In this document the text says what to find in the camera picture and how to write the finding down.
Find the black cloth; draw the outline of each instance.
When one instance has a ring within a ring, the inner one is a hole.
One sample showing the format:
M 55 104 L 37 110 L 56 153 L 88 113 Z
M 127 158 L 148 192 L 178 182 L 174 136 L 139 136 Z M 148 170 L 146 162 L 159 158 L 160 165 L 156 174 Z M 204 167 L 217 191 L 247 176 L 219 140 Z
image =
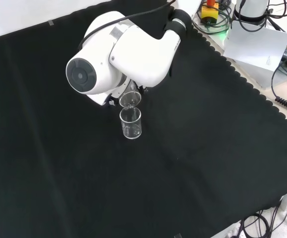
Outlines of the black cloth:
M 196 31 L 143 97 L 136 140 L 119 107 L 68 84 L 97 15 L 164 3 L 115 0 L 0 37 L 0 238 L 209 238 L 287 193 L 287 120 Z M 133 21 L 160 38 L 167 11 Z

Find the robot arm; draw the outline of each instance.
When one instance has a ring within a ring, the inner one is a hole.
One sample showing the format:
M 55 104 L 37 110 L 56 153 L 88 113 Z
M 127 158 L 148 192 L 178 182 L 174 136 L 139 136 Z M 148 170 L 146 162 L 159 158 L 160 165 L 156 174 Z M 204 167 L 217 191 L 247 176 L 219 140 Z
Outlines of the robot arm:
M 178 8 L 191 18 L 200 4 L 201 0 L 178 0 Z M 92 22 L 85 35 L 122 17 L 115 11 L 105 13 Z M 185 27 L 181 21 L 174 21 Z M 179 44 L 180 37 L 172 30 L 157 40 L 130 20 L 124 20 L 87 39 L 82 50 L 68 62 L 66 77 L 79 93 L 94 95 L 89 96 L 94 101 L 98 96 L 102 101 L 120 87 L 123 75 L 137 84 L 154 87 L 165 78 Z

